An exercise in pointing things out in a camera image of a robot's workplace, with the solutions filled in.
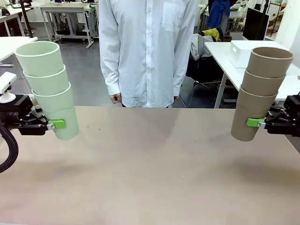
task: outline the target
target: brown table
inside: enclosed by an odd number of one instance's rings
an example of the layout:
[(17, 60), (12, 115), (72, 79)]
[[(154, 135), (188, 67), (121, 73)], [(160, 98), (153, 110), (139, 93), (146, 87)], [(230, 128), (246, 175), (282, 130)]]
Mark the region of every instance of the brown table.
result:
[(20, 156), (0, 175), (0, 221), (299, 225), (298, 153), (264, 130), (233, 139), (233, 112), (78, 107), (71, 141), (15, 131)]

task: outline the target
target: blue cloth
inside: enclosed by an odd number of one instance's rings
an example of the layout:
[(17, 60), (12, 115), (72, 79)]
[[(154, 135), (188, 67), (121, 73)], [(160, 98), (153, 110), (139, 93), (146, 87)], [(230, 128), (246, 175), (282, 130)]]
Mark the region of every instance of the blue cloth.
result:
[(207, 25), (213, 29), (218, 28), (221, 23), (223, 11), (226, 10), (227, 17), (230, 15), (230, 0), (214, 0), (210, 9)]

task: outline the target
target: cup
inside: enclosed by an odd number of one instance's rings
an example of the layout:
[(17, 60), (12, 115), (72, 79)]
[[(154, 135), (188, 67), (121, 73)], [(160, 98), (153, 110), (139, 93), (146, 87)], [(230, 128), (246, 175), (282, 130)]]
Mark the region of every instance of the cup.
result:
[(231, 135), (243, 142), (253, 140), (258, 127), (247, 127), (248, 118), (265, 118), (277, 94), (272, 96), (258, 96), (244, 91), (241, 87), (234, 113)]
[(249, 73), (246, 69), (242, 89), (248, 93), (259, 96), (272, 96), (278, 90), (285, 79), (285, 75), (280, 78), (264, 78)]
[(32, 93), (47, 119), (65, 121), (65, 128), (54, 129), (57, 138), (69, 140), (78, 134), (79, 128), (70, 83), (67, 90), (56, 95), (42, 96), (33, 90)]
[(50, 41), (31, 42), (18, 47), (15, 55), (29, 76), (50, 76), (63, 70), (60, 46)]
[(30, 87), (38, 95), (55, 95), (69, 88), (66, 66), (59, 73), (50, 76), (29, 76), (24, 73)]
[(284, 49), (255, 48), (251, 51), (247, 71), (255, 76), (280, 78), (286, 74), (293, 58), (293, 54)]

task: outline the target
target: corrugated black hose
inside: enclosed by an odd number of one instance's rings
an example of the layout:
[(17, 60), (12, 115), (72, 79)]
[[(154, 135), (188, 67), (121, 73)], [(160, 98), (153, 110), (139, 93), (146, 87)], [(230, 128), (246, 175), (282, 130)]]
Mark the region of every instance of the corrugated black hose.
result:
[(6, 171), (9, 167), (11, 167), (16, 161), (19, 154), (18, 143), (15, 140), (15, 137), (12, 133), (7, 129), (0, 121), (0, 134), (6, 141), (9, 149), (8, 158), (0, 165), (0, 173)]

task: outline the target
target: shirt placket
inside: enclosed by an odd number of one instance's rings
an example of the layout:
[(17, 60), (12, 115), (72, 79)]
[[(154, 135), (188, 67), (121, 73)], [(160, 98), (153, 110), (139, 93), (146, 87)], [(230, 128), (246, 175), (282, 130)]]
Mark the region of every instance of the shirt placket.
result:
[(147, 104), (150, 104), (153, 101), (151, 94), (153, 0), (147, 0), (146, 13), (146, 90)]

